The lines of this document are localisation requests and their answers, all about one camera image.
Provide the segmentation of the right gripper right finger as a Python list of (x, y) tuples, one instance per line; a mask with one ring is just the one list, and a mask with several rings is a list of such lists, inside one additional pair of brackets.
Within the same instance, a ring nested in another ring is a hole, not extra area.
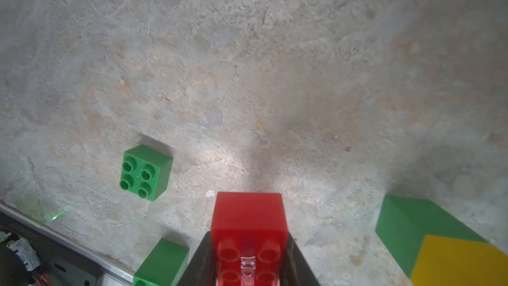
[(287, 246), (283, 254), (280, 269), (280, 285), (320, 286), (291, 234), (288, 235)]

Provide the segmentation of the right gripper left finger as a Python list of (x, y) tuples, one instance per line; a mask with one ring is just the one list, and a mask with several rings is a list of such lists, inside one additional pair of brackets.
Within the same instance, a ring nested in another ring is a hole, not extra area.
[(208, 231), (191, 258), (177, 286), (216, 286), (216, 263)]

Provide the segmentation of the red lego brick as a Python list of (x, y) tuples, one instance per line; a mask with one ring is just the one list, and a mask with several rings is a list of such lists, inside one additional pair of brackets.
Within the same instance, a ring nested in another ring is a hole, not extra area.
[(219, 192), (211, 224), (218, 285), (278, 285), (288, 225), (280, 193)]

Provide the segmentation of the green lego brick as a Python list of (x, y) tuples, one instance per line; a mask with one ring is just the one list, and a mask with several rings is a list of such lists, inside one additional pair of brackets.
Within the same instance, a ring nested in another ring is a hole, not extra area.
[(177, 285), (187, 268), (189, 248), (161, 239), (133, 277), (133, 286)]
[(395, 195), (384, 197), (375, 232), (408, 278), (427, 235), (487, 242), (431, 200)]
[(173, 157), (143, 144), (124, 152), (120, 188), (141, 199), (155, 201), (165, 190)]

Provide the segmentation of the yellow lego brick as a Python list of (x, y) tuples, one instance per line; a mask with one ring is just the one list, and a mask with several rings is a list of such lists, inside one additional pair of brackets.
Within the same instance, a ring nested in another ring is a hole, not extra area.
[(507, 254), (490, 243), (428, 235), (413, 285), (507, 285)]

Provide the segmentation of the aluminium mounting rail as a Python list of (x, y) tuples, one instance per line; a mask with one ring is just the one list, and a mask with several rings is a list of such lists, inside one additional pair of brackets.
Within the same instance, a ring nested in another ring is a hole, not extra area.
[(1, 214), (11, 218), (16, 223), (25, 227), (25, 231), (33, 231), (40, 236), (45, 236), (53, 242), (72, 250), (73, 252), (83, 256), (98, 264), (105, 273), (105, 281), (103, 285), (132, 285), (134, 270), (121, 264), (116, 260), (112, 260), (103, 254), (94, 252), (91, 249), (80, 245), (77, 242), (67, 238), (66, 236), (56, 232), (44, 223), (34, 220), (17, 209), (10, 207), (1, 201)]

